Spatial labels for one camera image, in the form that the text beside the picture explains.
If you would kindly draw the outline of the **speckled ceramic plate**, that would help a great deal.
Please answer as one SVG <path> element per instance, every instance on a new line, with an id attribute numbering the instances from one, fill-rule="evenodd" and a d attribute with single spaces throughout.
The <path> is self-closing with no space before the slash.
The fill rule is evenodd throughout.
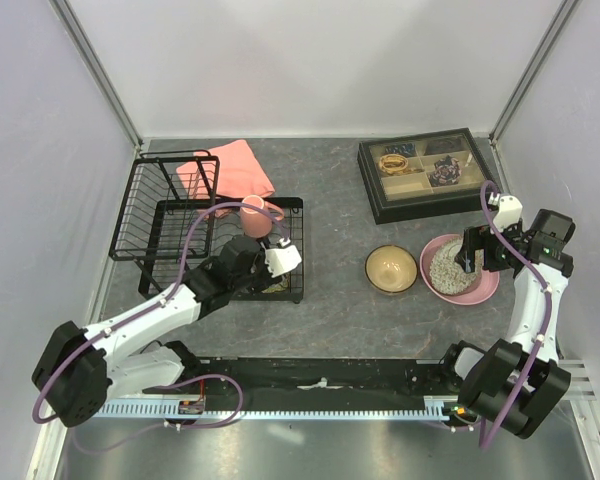
<path id="1" fill-rule="evenodd" d="M 481 276 L 478 269 L 466 273 L 464 267 L 456 262 L 455 257 L 461 247 L 460 237 L 450 239 L 437 249 L 431 260 L 429 267 L 431 285 L 443 295 L 463 294 L 471 289 Z"/>

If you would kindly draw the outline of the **pink plate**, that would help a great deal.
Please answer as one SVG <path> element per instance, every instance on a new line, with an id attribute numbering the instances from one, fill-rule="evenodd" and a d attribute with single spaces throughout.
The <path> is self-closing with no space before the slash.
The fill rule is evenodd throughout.
<path id="1" fill-rule="evenodd" d="M 444 234 L 433 238 L 425 245 L 419 258 L 421 277 L 433 294 L 448 303 L 463 307 L 481 304 L 491 298 L 496 292 L 500 281 L 498 272 L 480 270 L 475 282 L 468 289 L 457 295 L 443 294 L 433 286 L 430 275 L 433 257 L 442 245 L 452 240 L 462 241 L 462 237 L 458 234 Z"/>

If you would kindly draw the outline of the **small white patterned bowl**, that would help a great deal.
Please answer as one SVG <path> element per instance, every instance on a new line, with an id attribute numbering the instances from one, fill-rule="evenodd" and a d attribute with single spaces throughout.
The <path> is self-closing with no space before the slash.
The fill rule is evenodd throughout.
<path id="1" fill-rule="evenodd" d="M 262 291 L 263 294 L 277 294 L 286 292 L 289 289 L 289 277 L 285 276 L 282 280 L 274 285 L 271 285 Z"/>

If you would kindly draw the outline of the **pink ceramic mug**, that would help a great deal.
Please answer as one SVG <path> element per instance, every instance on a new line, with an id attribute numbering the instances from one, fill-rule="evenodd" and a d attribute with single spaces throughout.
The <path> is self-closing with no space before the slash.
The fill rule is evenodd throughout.
<path id="1" fill-rule="evenodd" d="M 258 195 L 242 199 L 240 220 L 244 233 L 252 238 L 266 237 L 273 229 L 273 219 L 284 219 L 284 211 Z"/>

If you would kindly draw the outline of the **brown floral bowl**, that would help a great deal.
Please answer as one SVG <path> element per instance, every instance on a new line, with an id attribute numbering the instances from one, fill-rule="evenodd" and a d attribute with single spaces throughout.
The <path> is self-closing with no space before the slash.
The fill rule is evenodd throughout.
<path id="1" fill-rule="evenodd" d="M 383 245 L 369 253 L 365 274 L 370 284 L 387 295 L 410 289 L 418 277 L 418 266 L 411 253 L 396 245 Z"/>

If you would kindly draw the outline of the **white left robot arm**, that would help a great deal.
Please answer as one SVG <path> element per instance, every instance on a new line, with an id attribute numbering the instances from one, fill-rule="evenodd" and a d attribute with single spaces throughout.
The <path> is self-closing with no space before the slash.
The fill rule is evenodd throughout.
<path id="1" fill-rule="evenodd" d="M 147 388 L 172 387 L 188 393 L 199 369 L 179 347 L 143 346 L 225 307 L 239 291 L 260 292 L 281 281 L 302 262 L 295 245 L 273 247 L 238 236 L 195 268 L 185 268 L 156 297 L 109 320 L 79 327 L 58 326 L 32 374 L 39 391 L 32 417 L 38 424 L 58 420 L 73 428 L 106 402 Z"/>

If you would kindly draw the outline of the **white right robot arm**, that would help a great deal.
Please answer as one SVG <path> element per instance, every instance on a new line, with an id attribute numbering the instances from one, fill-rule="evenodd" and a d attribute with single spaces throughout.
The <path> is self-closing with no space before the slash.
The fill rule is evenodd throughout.
<path id="1" fill-rule="evenodd" d="M 574 221 L 541 209 L 530 228 L 516 222 L 501 233 L 466 229 L 455 261 L 465 273 L 513 272 L 515 302 L 505 338 L 489 350 L 460 341 L 449 347 L 438 381 L 459 404 L 493 429 L 530 437 L 566 394 L 571 375 L 558 365 L 556 326 L 561 297 L 573 273 L 563 249 Z"/>

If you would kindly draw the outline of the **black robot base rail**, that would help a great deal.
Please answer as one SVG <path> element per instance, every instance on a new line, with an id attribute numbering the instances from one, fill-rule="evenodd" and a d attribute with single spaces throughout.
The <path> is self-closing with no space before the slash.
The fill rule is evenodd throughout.
<path id="1" fill-rule="evenodd" d="M 460 388 L 438 360 L 201 357 L 179 380 L 204 374 L 237 381 L 244 412 L 421 410 L 426 396 L 455 397 Z"/>

